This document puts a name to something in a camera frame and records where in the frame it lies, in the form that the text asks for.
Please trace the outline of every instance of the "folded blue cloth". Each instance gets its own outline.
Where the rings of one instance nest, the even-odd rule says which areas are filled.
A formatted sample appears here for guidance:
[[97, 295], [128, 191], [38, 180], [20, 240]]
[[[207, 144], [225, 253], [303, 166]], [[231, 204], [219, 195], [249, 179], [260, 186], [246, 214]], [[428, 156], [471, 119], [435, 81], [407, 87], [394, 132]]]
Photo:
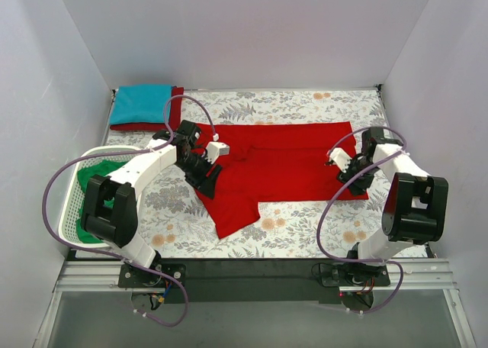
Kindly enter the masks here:
[[[115, 95], [110, 125], [126, 123], [163, 123], [162, 109], [171, 98], [171, 85], [121, 86]], [[171, 105], [167, 108], [169, 119]]]

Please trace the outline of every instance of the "floral tablecloth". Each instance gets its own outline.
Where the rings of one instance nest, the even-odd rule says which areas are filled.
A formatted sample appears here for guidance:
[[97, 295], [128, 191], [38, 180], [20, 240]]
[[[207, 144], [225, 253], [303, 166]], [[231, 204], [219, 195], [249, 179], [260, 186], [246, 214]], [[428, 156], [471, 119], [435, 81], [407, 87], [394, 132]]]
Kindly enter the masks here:
[[[352, 128], [385, 125], [377, 92], [191, 92], [208, 108], [215, 124], [304, 124], [350, 121]], [[182, 119], [207, 123], [204, 112], [183, 101]], [[116, 132], [107, 144], [145, 147], [151, 133]], [[360, 136], [356, 150], [360, 150]], [[369, 189], [368, 201], [337, 201], [324, 222], [324, 247], [345, 256], [357, 241], [380, 227], [389, 182], [383, 174]], [[140, 233], [163, 257], [180, 258], [297, 258], [322, 256], [316, 226], [325, 201], [261, 203], [261, 219], [219, 240], [212, 219], [176, 166], [163, 171], [143, 194]], [[415, 246], [399, 256], [425, 257]]]

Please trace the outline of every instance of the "red cloth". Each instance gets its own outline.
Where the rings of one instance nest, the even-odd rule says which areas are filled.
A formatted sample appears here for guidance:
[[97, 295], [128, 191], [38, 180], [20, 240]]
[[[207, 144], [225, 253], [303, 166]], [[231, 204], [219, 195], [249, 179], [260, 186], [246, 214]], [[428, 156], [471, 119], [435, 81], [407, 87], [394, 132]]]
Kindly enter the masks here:
[[[185, 89], [182, 87], [173, 87], [171, 95], [183, 95]], [[181, 98], [176, 98], [171, 101], [171, 108], [169, 111], [169, 126], [176, 131], [181, 122]], [[164, 123], [126, 123], [114, 124], [110, 126], [113, 131], [149, 131], [157, 132], [165, 129]]]
[[[197, 144], [207, 145], [212, 131], [198, 125], [202, 134]], [[259, 219], [260, 201], [326, 201], [342, 186], [336, 179], [337, 166], [325, 166], [327, 151], [337, 140], [351, 133], [345, 123], [299, 125], [216, 125], [219, 141], [230, 146], [230, 154], [217, 163], [223, 167], [213, 200], [197, 192], [216, 224], [219, 238]], [[355, 139], [341, 143], [349, 156], [355, 155]], [[341, 200], [355, 197], [349, 190]]]

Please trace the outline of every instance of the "white wall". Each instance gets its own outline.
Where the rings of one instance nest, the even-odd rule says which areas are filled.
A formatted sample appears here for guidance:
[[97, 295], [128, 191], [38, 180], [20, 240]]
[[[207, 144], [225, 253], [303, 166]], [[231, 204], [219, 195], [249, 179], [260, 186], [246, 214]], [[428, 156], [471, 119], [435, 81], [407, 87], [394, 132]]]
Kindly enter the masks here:
[[477, 345], [488, 346], [488, 0], [430, 0], [384, 85], [393, 127], [449, 181], [449, 258]]
[[[63, 263], [48, 178], [99, 145], [110, 92], [62, 0], [0, 0], [0, 346], [29, 347]], [[50, 202], [56, 223], [66, 181]]]
[[428, 0], [64, 0], [108, 85], [384, 82]]

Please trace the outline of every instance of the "white laundry basket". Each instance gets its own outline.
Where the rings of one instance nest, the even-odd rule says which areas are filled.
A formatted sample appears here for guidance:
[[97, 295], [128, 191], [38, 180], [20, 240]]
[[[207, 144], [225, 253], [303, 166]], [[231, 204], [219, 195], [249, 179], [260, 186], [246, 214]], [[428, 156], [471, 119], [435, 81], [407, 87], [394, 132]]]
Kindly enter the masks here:
[[[132, 150], [140, 150], [140, 148], [135, 146], [102, 146], [92, 148], [88, 152], [85, 152], [83, 156], [94, 155], [96, 153], [110, 153]], [[64, 201], [61, 219], [59, 221], [59, 237], [78, 247], [86, 247], [90, 249], [101, 249], [104, 247], [109, 247], [106, 243], [82, 243], [78, 238], [78, 234], [76, 233], [76, 220], [78, 220], [80, 217], [79, 209], [81, 208], [83, 200], [85, 199], [85, 194], [83, 194], [82, 188], [79, 186], [78, 179], [76, 178], [76, 173], [78, 172], [78, 170], [85, 167], [97, 165], [105, 159], [110, 161], [129, 161], [135, 156], [136, 155], [98, 157], [96, 159], [87, 159], [76, 164], [75, 171], [69, 183], [68, 194]]]

